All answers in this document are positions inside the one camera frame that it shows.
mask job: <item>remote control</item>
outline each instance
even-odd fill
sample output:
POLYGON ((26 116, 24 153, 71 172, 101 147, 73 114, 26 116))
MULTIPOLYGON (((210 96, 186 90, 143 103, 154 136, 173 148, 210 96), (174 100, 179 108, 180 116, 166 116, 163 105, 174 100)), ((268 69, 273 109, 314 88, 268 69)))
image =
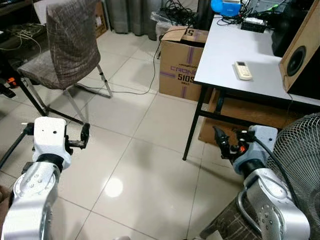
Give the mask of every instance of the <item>remote control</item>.
POLYGON ((236 61, 234 66, 241 80, 252 80, 252 75, 244 61, 236 61))

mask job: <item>cardboard box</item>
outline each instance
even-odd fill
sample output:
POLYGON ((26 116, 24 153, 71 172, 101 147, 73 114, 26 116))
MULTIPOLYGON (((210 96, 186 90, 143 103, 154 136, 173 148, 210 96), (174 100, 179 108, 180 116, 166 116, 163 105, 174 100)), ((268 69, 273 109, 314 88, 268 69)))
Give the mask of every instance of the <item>cardboard box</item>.
MULTIPOLYGON (((213 113, 216 109, 220 92, 213 90, 209 101, 208 112, 213 113)), ((249 102, 234 98, 225 97, 221 109, 221 114, 228 117, 247 120, 262 125, 268 125, 274 128, 284 128, 288 124, 300 119, 303 113, 288 111, 273 106, 266 106, 255 102, 249 102)), ((219 121, 211 118, 205 118, 198 139, 213 145, 217 145, 215 141, 215 131, 213 126, 221 128, 228 136, 229 143, 236 145, 238 143, 235 130, 247 130, 247 127, 219 121)))
POLYGON ((201 91, 194 84, 208 31, 172 26, 161 40, 159 92, 198 101, 201 91))
POLYGON ((108 30, 102 2, 97 2, 95 6, 95 37, 98 38, 108 30))

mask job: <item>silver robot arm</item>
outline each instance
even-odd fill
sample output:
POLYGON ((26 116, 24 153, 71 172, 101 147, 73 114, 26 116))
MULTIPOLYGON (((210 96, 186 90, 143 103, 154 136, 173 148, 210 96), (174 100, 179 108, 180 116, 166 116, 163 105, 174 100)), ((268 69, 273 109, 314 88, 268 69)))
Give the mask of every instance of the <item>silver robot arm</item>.
POLYGON ((33 164, 13 186, 14 199, 2 228, 2 240, 50 239, 51 209, 58 197, 62 170, 71 164, 70 147, 85 148, 90 125, 86 123, 80 141, 70 141, 66 121, 39 117, 34 122, 33 164))
POLYGON ((229 159, 236 173, 244 176, 244 191, 258 217, 258 225, 242 207, 242 215, 261 233, 263 240, 308 240, 310 226, 306 216, 292 201, 284 182, 266 168, 267 151, 257 143, 260 140, 271 151, 274 148, 277 129, 268 126, 251 126, 248 131, 237 133, 238 145, 230 146, 228 136, 215 128, 215 140, 221 149, 222 158, 229 159))

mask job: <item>electric fan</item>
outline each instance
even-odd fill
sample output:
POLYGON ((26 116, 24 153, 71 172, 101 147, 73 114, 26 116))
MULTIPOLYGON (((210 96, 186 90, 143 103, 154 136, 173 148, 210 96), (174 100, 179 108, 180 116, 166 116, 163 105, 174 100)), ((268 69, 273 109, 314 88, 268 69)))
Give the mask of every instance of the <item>electric fan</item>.
MULTIPOLYGON (((296 205, 307 217, 311 240, 320 239, 320 113, 307 115, 283 129, 273 150, 296 195, 296 205)), ((280 178, 270 158, 267 167, 280 178)))

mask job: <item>speaker cone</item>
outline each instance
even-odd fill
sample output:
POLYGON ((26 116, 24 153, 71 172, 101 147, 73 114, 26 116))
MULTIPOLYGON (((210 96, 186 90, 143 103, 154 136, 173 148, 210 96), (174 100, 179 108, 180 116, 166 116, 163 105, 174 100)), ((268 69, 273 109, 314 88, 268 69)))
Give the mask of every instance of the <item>speaker cone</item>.
POLYGON ((307 48, 305 46, 300 46, 294 51, 286 68, 286 73, 289 77, 295 75, 299 71, 304 63, 306 52, 307 48))

